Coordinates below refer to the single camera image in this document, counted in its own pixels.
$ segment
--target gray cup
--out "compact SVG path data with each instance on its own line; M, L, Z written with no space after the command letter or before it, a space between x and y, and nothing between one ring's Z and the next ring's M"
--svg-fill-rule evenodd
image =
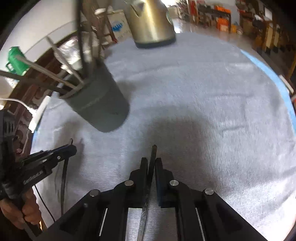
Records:
M76 82L71 75L69 82ZM129 104L104 63L96 66L85 85L68 98L72 109L101 132L120 127L129 113Z

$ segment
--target floor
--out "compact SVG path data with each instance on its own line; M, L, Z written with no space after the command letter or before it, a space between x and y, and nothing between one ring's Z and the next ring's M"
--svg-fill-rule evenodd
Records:
M222 41L229 42L232 45L235 45L240 49L245 50L249 54L253 55L257 59L259 59L266 65L268 65L265 62L265 60L255 50L252 49L253 41L245 35L239 35L237 33L221 32L215 27L204 28L203 25L201 24L194 25L180 19L173 19L173 23L174 23L176 33L193 32L193 33L205 34L205 35L219 38Z

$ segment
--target kettle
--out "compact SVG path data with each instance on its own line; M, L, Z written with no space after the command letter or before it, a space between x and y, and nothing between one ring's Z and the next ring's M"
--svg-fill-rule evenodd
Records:
M161 0L135 0L129 4L129 16L138 48L160 47L176 41L173 21Z

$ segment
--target screw head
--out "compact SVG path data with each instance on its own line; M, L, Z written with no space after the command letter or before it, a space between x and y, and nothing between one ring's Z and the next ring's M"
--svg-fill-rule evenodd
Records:
M97 190L97 189L93 189L93 190L91 190L91 191L89 192L89 195L92 196L92 197L95 197L95 196L98 196L99 193L100 193L99 190Z
M213 191L212 188L207 188L207 189L205 189L205 194L207 194L207 195L213 195L214 194L214 191Z
M179 182L177 180L171 180L170 181L170 185L171 186L178 186L179 185Z
M124 185L126 185L127 187L132 186L133 185L133 181L132 180L126 180L124 182Z

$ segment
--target desk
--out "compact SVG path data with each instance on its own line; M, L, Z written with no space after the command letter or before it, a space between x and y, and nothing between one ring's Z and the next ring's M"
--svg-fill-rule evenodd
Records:
M228 31L229 31L229 33L231 32L231 13L218 11L216 9L212 9L212 8L204 7L204 6L199 6L197 8L197 10L199 12L203 12L203 15L204 15L204 27L205 27L205 14L209 13L211 15L214 15L215 17L227 17L228 21L229 21L229 23L228 23Z

